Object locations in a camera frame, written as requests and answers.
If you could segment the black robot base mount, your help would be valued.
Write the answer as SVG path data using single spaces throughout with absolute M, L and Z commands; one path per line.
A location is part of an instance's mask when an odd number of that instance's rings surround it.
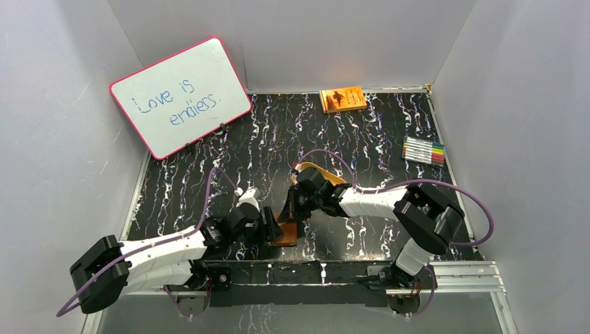
M 438 282 L 431 265 L 415 277 L 393 273 L 389 261 L 202 261 L 214 275 L 202 289 L 164 288 L 185 313 L 188 299 L 201 295 L 207 306 L 363 305 L 402 316 L 420 314 Z

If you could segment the brown leather card holder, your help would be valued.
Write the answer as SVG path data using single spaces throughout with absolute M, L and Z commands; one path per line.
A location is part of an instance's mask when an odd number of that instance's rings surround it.
M 274 247 L 297 245 L 298 221 L 289 214 L 275 213 L 271 223 L 270 242 Z

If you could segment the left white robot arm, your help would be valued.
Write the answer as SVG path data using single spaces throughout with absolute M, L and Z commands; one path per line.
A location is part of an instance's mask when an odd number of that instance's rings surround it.
M 270 207 L 245 202 L 226 216 L 205 218 L 163 237 L 140 241 L 102 237 L 70 267 L 76 293 L 59 314 L 75 308 L 87 315 L 96 313 L 125 294 L 144 289 L 202 289 L 214 277 L 203 264 L 204 257 L 234 243 L 273 243 L 283 235 Z

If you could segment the gold oval tin tray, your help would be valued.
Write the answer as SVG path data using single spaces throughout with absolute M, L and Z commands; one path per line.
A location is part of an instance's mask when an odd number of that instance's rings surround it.
M 342 177 L 339 177 L 336 174 L 330 173 L 328 172 L 326 169 L 312 163 L 312 162 L 301 162 L 301 163 L 295 163 L 294 164 L 294 170 L 296 172 L 301 172 L 307 168 L 315 168 L 317 169 L 320 174 L 326 179 L 328 180 L 333 186 L 337 186 L 338 184 L 346 184 L 346 180 L 343 179 Z

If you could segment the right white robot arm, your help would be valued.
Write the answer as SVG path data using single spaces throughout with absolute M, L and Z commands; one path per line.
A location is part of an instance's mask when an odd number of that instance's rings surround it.
M 397 220 L 410 239 L 393 262 L 392 280 L 401 288 L 409 288 L 435 256 L 447 252 L 465 218 L 461 207 L 438 186 L 433 180 L 413 180 L 388 191 L 358 190 L 330 173 L 307 167 L 296 173 L 276 220 L 301 222 L 315 210 L 333 217 Z

